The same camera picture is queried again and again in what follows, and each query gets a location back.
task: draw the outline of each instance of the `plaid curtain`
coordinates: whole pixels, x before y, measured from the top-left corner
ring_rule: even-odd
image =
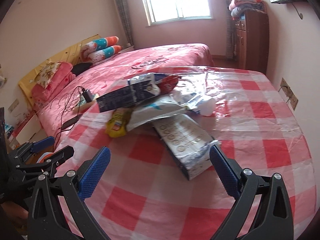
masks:
[[[225,0],[226,2],[226,17],[227,17],[227,58],[233,58],[233,23],[228,9],[230,0]]]
[[[125,32],[125,36],[127,37],[128,42],[133,46],[132,40],[132,29],[131,22],[129,18],[129,9],[127,0],[115,0],[121,23]]]

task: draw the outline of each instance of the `screw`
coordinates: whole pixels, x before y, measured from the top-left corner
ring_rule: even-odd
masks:
[[[275,176],[276,179],[281,179],[282,178],[279,173],[275,173],[274,176]]]
[[[251,175],[251,174],[252,174],[252,170],[244,169],[244,170],[243,170],[243,173],[244,173],[245,175]]]
[[[75,174],[76,174],[76,172],[73,170],[67,172],[68,177],[73,177]]]
[[[44,174],[41,174],[39,177],[38,177],[39,180],[44,180],[45,179],[45,175]]]

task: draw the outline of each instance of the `black cushion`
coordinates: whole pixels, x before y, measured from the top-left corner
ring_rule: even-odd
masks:
[[[84,71],[88,70],[91,66],[92,66],[92,63],[79,63],[73,66],[71,72],[76,76],[78,76]]]

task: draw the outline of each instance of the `stacked blankets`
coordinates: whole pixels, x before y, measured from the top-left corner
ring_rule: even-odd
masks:
[[[51,102],[71,81],[76,78],[72,70],[72,64],[68,62],[59,62],[60,66],[53,75],[46,88],[38,83],[32,88],[32,99],[35,103],[35,110],[43,108],[45,103]]]
[[[82,46],[80,59],[82,62],[93,63],[93,66],[105,62],[122,49],[121,46],[116,45],[118,41],[119,38],[116,36],[91,41]]]
[[[267,13],[267,8],[263,0],[232,0],[229,5],[229,10],[234,20],[237,20],[247,10]]]

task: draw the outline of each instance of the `wall hook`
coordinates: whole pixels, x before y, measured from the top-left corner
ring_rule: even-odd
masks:
[[[298,9],[296,8],[296,6],[292,3],[293,7],[295,8],[295,10],[297,11],[297,14],[299,15],[300,19],[303,20],[303,14],[298,12]]]

